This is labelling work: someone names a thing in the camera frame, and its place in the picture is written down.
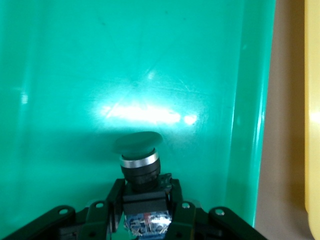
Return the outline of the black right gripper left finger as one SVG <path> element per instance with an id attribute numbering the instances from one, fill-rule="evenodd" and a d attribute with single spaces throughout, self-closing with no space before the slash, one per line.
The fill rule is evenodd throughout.
<path id="1" fill-rule="evenodd" d="M 122 195 L 125 179 L 117 179 L 105 200 L 90 205 L 82 225 L 83 240 L 111 240 L 117 232 L 123 214 Z"/>

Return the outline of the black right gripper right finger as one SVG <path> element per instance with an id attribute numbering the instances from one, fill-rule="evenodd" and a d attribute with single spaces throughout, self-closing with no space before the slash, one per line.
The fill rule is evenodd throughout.
<path id="1" fill-rule="evenodd" d="M 185 201 L 178 179 L 172 179 L 171 201 L 172 221 L 165 234 L 165 240 L 193 240 L 195 236 L 196 207 Z"/>

